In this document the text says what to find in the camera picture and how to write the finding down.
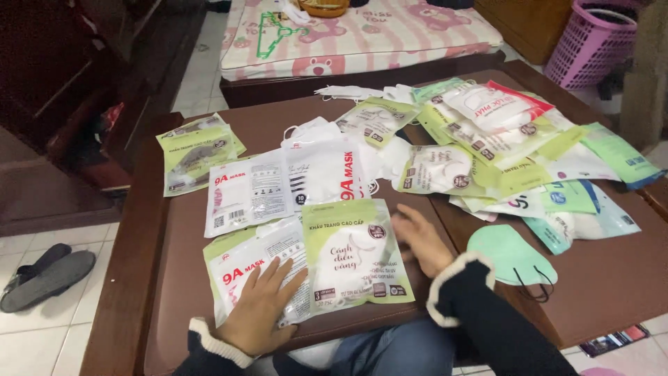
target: hand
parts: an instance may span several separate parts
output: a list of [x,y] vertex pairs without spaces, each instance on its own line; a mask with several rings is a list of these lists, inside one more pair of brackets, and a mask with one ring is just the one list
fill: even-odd
[[275,258],[262,276],[260,268],[255,268],[241,290],[239,302],[225,323],[211,333],[212,336],[250,357],[270,353],[289,341],[297,325],[278,329],[276,322],[299,285],[309,275],[308,269],[304,268],[281,288],[281,282],[292,265],[293,260],[289,259],[279,268],[279,258]]
[[401,214],[392,216],[392,227],[397,240],[407,243],[411,248],[411,253],[403,253],[401,257],[407,261],[414,256],[427,277],[436,277],[452,264],[452,252],[438,236],[434,225],[419,211],[402,204],[397,205],[397,209]]

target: mattress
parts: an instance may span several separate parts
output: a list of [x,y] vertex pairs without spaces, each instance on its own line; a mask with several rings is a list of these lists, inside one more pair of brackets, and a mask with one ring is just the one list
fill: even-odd
[[232,0],[220,51],[228,81],[387,70],[442,58],[491,54],[501,34],[474,9],[424,0],[370,0],[306,25],[284,19],[273,0]]

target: pink plastic basket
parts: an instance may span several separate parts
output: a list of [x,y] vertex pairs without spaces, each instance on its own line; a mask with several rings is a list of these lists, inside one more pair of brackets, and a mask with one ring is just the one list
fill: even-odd
[[[598,84],[615,65],[633,52],[637,24],[631,18],[605,10],[583,9],[582,4],[614,4],[637,9],[631,1],[575,0],[573,14],[544,74],[567,90]],[[603,21],[593,13],[619,19]]]

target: jeans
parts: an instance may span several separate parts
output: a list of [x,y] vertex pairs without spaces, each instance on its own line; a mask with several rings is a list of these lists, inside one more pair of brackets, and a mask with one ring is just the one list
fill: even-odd
[[430,318],[348,337],[334,355],[331,376],[450,376],[455,345]]

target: black sweater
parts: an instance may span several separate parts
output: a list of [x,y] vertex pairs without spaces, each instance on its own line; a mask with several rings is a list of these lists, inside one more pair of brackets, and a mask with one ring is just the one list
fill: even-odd
[[[442,327],[460,326],[497,376],[576,376],[556,347],[491,290],[493,285],[489,261],[467,252],[434,279],[427,310]],[[188,351],[173,375],[236,376],[254,360],[212,338],[201,318],[190,322]]]

